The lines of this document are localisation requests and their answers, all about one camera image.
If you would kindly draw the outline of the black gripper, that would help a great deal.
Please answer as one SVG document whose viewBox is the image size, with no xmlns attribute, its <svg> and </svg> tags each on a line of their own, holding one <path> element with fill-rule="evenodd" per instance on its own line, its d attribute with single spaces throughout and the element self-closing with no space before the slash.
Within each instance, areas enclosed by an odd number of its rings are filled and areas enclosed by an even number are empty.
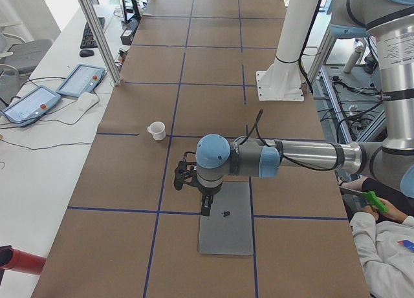
<svg viewBox="0 0 414 298">
<path fill-rule="evenodd" d="M 213 196 L 221 190 L 221 185 L 215 187 L 206 187 L 204 185 L 199 184 L 198 189 L 202 194 L 201 215 L 209 216 L 211 206 L 213 203 Z"/>
</svg>

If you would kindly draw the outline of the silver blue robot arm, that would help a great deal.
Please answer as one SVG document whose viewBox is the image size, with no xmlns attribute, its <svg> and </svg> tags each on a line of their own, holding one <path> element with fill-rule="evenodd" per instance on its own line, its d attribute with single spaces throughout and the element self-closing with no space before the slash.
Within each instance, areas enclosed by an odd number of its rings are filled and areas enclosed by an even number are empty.
<svg viewBox="0 0 414 298">
<path fill-rule="evenodd" d="M 333 0 L 332 9 L 332 31 L 338 37 L 365 30 L 375 38 L 387 138 L 330 144 L 246 137 L 231 143 L 209 134 L 195 154 L 202 215 L 210 214 L 224 176 L 272 178 L 281 165 L 343 169 L 413 196 L 413 0 Z"/>
</svg>

